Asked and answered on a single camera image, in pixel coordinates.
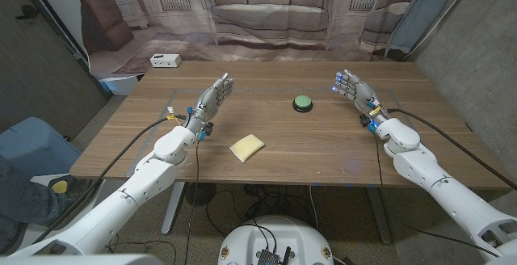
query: white box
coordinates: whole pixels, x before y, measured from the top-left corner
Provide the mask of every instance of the white box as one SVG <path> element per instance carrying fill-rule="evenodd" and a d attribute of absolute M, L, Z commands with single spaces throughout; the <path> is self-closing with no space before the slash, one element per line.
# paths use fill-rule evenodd
<path fill-rule="evenodd" d="M 181 63 L 178 54 L 154 54 L 150 60 L 153 67 L 178 67 Z"/>

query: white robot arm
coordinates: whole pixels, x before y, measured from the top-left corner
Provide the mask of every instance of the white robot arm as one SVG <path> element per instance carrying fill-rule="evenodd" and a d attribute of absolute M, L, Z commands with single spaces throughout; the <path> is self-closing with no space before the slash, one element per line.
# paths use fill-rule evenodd
<path fill-rule="evenodd" d="M 154 150 L 142 158 L 135 174 L 81 220 L 58 235 L 19 250 L 10 257 L 35 254 L 94 254 L 102 250 L 146 201 L 166 190 L 187 160 L 185 146 L 193 146 L 212 132 L 210 119 L 232 92 L 228 74 L 217 79 L 198 99 L 183 126 L 158 139 Z"/>
<path fill-rule="evenodd" d="M 337 92 L 354 101 L 363 126 L 382 140 L 398 174 L 425 189 L 479 247 L 497 256 L 517 254 L 517 218 L 499 212 L 438 165 L 420 136 L 396 118 L 390 118 L 375 91 L 345 69 L 336 74 Z M 481 252 L 488 262 L 494 255 Z"/>

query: black cable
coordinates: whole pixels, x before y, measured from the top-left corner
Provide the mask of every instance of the black cable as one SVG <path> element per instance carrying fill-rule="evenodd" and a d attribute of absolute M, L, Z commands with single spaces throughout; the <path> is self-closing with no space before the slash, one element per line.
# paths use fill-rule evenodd
<path fill-rule="evenodd" d="M 198 157 L 197 149 L 200 147 L 200 143 L 197 142 L 197 146 L 195 147 L 195 161 L 197 163 L 197 176 L 195 177 L 195 190 L 194 190 L 194 201 L 192 202 L 191 207 L 191 216 L 188 220 L 188 231 L 187 231 L 187 247 L 185 248 L 185 265 L 187 265 L 187 257 L 188 257 L 188 243 L 191 238 L 191 223 L 192 223 L 192 215 L 194 214 L 194 205 L 195 198 L 197 197 L 197 185 L 200 182 L 200 158 Z"/>
<path fill-rule="evenodd" d="M 174 251 L 174 262 L 173 264 L 176 264 L 176 247 L 170 243 L 170 242 L 167 242 L 167 241 L 162 241 L 162 240 L 155 240 L 155 241 L 148 241 L 148 242 L 116 242 L 114 244 L 111 244 L 109 247 L 108 247 L 108 250 L 110 251 L 110 253 L 115 253 L 115 248 L 116 246 L 118 245 L 126 245 L 124 247 L 122 247 L 122 249 L 119 251 L 119 252 L 122 252 L 128 245 L 143 245 L 145 246 L 145 250 L 144 250 L 144 253 L 147 253 L 150 249 L 150 246 L 147 246 L 147 244 L 152 244 L 152 243 L 162 243 L 162 244 L 167 244 L 167 245 L 170 245 Z"/>
<path fill-rule="evenodd" d="M 129 149 L 129 147 L 131 147 L 131 145 L 133 145 L 135 143 L 135 141 L 138 140 L 138 138 L 143 135 L 145 132 L 147 132 L 150 128 L 154 127 L 155 125 L 157 124 L 160 124 L 161 122 L 164 122 L 168 120 L 167 118 L 163 118 L 163 119 L 160 119 L 160 120 L 157 120 L 155 121 L 154 123 L 152 123 L 151 125 L 149 125 L 147 128 L 144 128 L 141 132 L 138 133 L 138 135 L 136 135 L 130 142 L 129 144 L 127 144 L 125 146 L 125 148 L 113 159 L 113 161 L 111 161 L 111 163 L 104 169 L 104 171 L 97 177 L 97 179 L 95 179 L 95 181 L 90 185 L 90 187 L 88 187 L 88 189 L 86 189 L 81 196 L 79 196 L 79 198 L 77 200 L 74 201 L 74 203 L 72 205 L 70 205 L 56 220 L 54 220 L 52 222 L 52 224 L 50 224 L 48 226 L 48 228 L 32 243 L 32 244 L 36 244 L 37 242 L 41 242 L 45 239 L 45 237 L 48 236 L 48 234 L 50 232 L 53 231 L 53 229 L 55 229 L 66 217 L 68 217 L 70 215 L 70 213 L 76 209 L 81 203 L 82 201 L 93 191 L 93 193 L 95 193 L 95 191 L 97 190 L 97 188 L 99 188 L 100 184 L 102 183 L 103 181 L 103 177 L 104 175 L 106 175 L 106 173 L 111 169 L 111 167 L 113 165 L 115 165 L 115 163 L 120 159 L 120 157 L 122 157 L 122 155 L 124 155 L 124 153 L 126 153 L 126 151 Z"/>
<path fill-rule="evenodd" d="M 241 217 L 241 215 L 238 213 L 238 211 L 237 211 L 237 206 L 236 206 L 236 204 L 235 204 L 235 195 L 234 195 L 234 193 L 233 193 L 232 191 L 229 191 L 229 190 L 223 190 L 223 191 L 219 191 L 218 193 L 216 193 L 216 194 L 213 196 L 212 200 L 211 200 L 211 201 L 207 204 L 207 206 L 204 208 L 204 211 L 206 212 L 206 215 L 207 215 L 208 221 L 210 222 L 210 224 L 212 224 L 212 226 L 214 227 L 214 229 L 216 229 L 216 230 L 217 230 L 217 232 L 219 232 L 219 233 L 221 234 L 221 236 L 223 236 L 223 238 L 226 238 L 225 233 L 223 233 L 223 231 L 221 231 L 219 228 L 217 228 L 216 224 L 214 224 L 214 222 L 212 221 L 212 218 L 210 218 L 210 214 L 208 213 L 208 206 L 212 203 L 212 201 L 213 201 L 214 199 L 216 199 L 216 196 L 217 196 L 217 195 L 219 195 L 219 194 L 221 194 L 221 193 L 224 193 L 224 192 L 228 192 L 228 193 L 232 196 L 232 199 L 233 199 L 233 210 L 235 211 L 235 213 L 237 214 L 237 216 L 239 217 L 239 219 L 240 219 L 241 221 L 245 221 L 245 220 Z"/>
<path fill-rule="evenodd" d="M 386 212 L 388 212 L 388 214 L 389 214 L 389 215 L 390 215 L 390 216 L 391 216 L 395 221 L 397 221 L 397 223 L 399 223 L 399 224 L 401 224 L 401 225 L 405 226 L 405 227 L 406 227 L 406 228 L 408 228 L 408 229 L 412 229 L 413 231 L 416 231 L 416 232 L 419 232 L 419 233 L 424 233 L 424 234 L 426 234 L 426 235 L 429 235 L 429 236 L 432 236 L 432 237 L 436 237 L 436 238 L 442 238 L 442 239 L 449 240 L 449 241 L 453 241 L 453 242 L 459 242 L 460 244 L 464 244 L 464 245 L 467 245 L 467 246 L 471 246 L 472 248 L 476 248 L 476 249 L 478 249 L 478 250 L 482 250 L 482 251 L 484 251 L 484 252 L 486 252 L 486 253 L 488 253 L 488 254 L 491 254 L 491 255 L 493 255 L 493 256 L 495 256 L 495 257 L 497 257 L 497 258 L 499 257 L 497 254 L 495 254 L 495 253 L 493 253 L 493 252 L 491 252 L 491 251 L 489 251 L 489 250 L 487 250 L 487 249 L 485 249 L 485 248 L 482 248 L 482 247 L 480 247 L 480 246 L 476 246 L 476 245 L 473 245 L 473 244 L 470 244 L 470 243 L 468 243 L 468 242 L 461 241 L 461 240 L 458 240 L 458 239 L 455 239 L 455 238 L 450 238 L 450 237 L 447 237 L 447 236 L 438 235 L 438 234 L 436 234 L 436 233 L 428 233 L 428 232 L 423 231 L 423 230 L 421 230 L 421 229 L 416 229 L 416 228 L 414 228 L 414 227 L 412 227 L 412 226 L 410 226 L 410 225 L 407 225 L 407 224 L 403 223 L 403 222 L 402 222 L 402 221 L 400 221 L 397 217 L 395 217 L 395 216 L 391 213 L 391 211 L 389 210 L 388 206 L 386 205 L 386 202 L 384 201 L 385 197 L 384 197 L 383 190 L 384 190 L 384 188 L 385 188 L 385 185 L 384 185 L 384 182 L 382 181 L 382 171 L 381 171 L 381 169 L 380 169 L 379 141 L 377 140 L 377 136 L 376 136 L 376 134 L 373 134 L 373 136 L 375 137 L 375 142 L 376 142 L 376 146 L 377 146 L 377 163 L 378 163 L 378 165 L 379 165 L 380 188 L 381 188 L 381 189 L 379 190 L 379 192 L 380 192 L 380 199 L 382 200 L 382 202 L 383 202 L 383 204 L 384 204 L 384 206 L 385 206 Z"/>
<path fill-rule="evenodd" d="M 273 248 L 273 254 L 276 253 L 276 238 L 275 238 L 275 235 L 268 228 L 264 228 L 261 225 L 253 225 L 253 224 L 242 224 L 242 225 L 239 225 L 238 227 L 242 227 L 242 226 L 246 226 L 246 225 L 254 226 L 259 229 L 265 229 L 267 232 L 269 232 L 271 234 L 271 236 L 273 237 L 273 240 L 275 241 L 275 247 Z"/>
<path fill-rule="evenodd" d="M 276 192 L 276 191 L 270 191 L 270 192 L 266 191 L 266 187 L 263 187 L 263 193 L 264 193 L 264 195 L 266 197 L 271 197 L 273 199 L 274 198 L 279 199 L 279 198 L 283 198 L 284 197 L 284 195 L 278 194 L 278 192 Z M 296 204 L 298 204 L 298 206 L 300 206 L 300 208 L 305 209 L 306 212 L 311 212 L 311 213 L 307 214 L 308 216 L 310 216 L 310 217 L 308 217 L 308 219 L 307 219 L 308 221 L 307 222 L 310 223 L 312 221 L 313 222 L 313 227 L 316 228 L 316 219 L 314 218 L 314 214 L 312 213 L 313 207 L 312 207 L 311 203 L 307 199 L 305 199 L 303 197 L 300 197 L 300 196 L 295 196 L 295 195 L 291 195 L 291 194 L 287 194 L 286 196 L 293 198 L 295 200 Z M 303 204 L 300 204 L 298 202 L 298 200 L 303 200 L 306 205 L 304 206 Z"/>
<path fill-rule="evenodd" d="M 407 112 L 407 111 L 404 111 L 402 109 L 399 109 L 399 108 L 389 108 L 387 110 L 389 113 L 392 113 L 392 112 L 401 112 L 405 115 L 408 115 L 412 118 L 415 118 L 416 120 L 419 120 L 421 122 L 423 122 L 424 124 L 426 124 L 427 126 L 429 126 L 430 128 L 434 129 L 436 132 L 438 132 L 440 135 L 442 135 L 443 137 L 445 137 L 447 140 L 449 140 L 454 146 L 458 147 L 460 150 L 462 150 L 463 152 L 465 152 L 468 156 L 470 156 L 472 159 L 474 159 L 476 162 L 478 162 L 481 166 L 485 167 L 488 171 L 490 171 L 493 175 L 497 176 L 499 179 L 501 179 L 502 181 L 504 181 L 506 184 L 508 184 L 511 188 L 515 189 L 517 191 L 517 184 L 513 183 L 511 180 L 509 180 L 508 178 L 506 178 L 504 175 L 500 174 L 499 172 L 497 172 L 494 168 L 492 168 L 490 165 L 484 163 L 480 158 L 478 158 L 476 155 L 472 154 L 470 151 L 468 151 L 464 146 L 462 146 L 460 143 L 458 143 L 457 141 L 454 141 L 454 139 L 452 139 L 448 134 L 446 134 L 445 132 L 443 132 L 442 130 L 440 130 L 439 128 L 437 128 L 436 126 L 434 126 L 433 124 L 431 124 L 430 122 L 424 120 L 423 118 L 419 117 L 419 116 L 416 116 L 410 112 Z"/>
<path fill-rule="evenodd" d="M 257 226 L 257 228 L 260 231 L 260 233 L 262 233 L 262 235 L 264 236 L 264 239 L 266 240 L 266 251 L 269 252 L 269 242 L 267 241 L 266 234 L 262 231 L 262 229 L 260 229 L 259 224 L 257 224 L 257 221 L 255 220 L 255 218 L 252 217 L 251 219 L 253 220 L 253 222 Z"/>

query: blue chair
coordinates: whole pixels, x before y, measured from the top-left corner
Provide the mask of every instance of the blue chair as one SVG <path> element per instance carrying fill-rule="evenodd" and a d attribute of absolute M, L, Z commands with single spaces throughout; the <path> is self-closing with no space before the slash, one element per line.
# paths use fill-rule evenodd
<path fill-rule="evenodd" d="M 0 155 L 29 181 L 69 173 L 81 152 L 49 124 L 30 117 L 0 134 Z"/>

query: jeans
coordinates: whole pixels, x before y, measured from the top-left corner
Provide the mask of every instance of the jeans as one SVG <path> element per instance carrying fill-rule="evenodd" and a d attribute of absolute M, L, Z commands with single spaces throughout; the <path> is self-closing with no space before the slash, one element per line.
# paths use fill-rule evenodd
<path fill-rule="evenodd" d="M 28 182 L 0 155 L 0 250 L 16 236 L 19 223 L 48 225 L 66 206 L 66 195 Z"/>

